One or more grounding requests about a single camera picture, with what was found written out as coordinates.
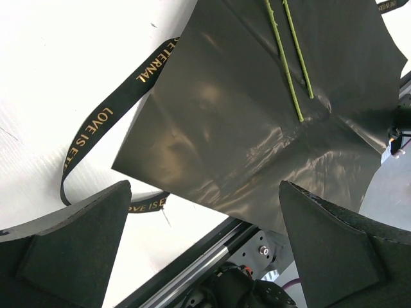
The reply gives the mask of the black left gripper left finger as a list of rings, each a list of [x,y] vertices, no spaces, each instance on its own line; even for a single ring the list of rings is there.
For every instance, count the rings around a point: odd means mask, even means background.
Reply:
[[[1,231],[1,307],[101,307],[131,200],[120,181]]]

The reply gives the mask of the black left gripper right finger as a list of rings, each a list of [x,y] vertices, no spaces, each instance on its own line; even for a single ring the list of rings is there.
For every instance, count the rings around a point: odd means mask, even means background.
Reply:
[[[279,201],[308,307],[410,307],[410,232],[282,181]]]

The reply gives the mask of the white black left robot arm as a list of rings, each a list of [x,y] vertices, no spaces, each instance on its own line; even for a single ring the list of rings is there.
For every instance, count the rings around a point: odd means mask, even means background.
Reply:
[[[279,197],[308,307],[409,307],[410,232],[291,182]],[[118,182],[80,203],[1,231],[2,307],[101,307],[128,211]],[[121,307],[295,307],[263,280],[287,264],[279,234],[228,219],[126,297]]]

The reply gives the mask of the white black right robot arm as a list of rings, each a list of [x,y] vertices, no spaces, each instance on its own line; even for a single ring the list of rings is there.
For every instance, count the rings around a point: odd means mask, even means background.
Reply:
[[[394,140],[399,137],[410,137],[410,107],[397,107],[388,136]]]

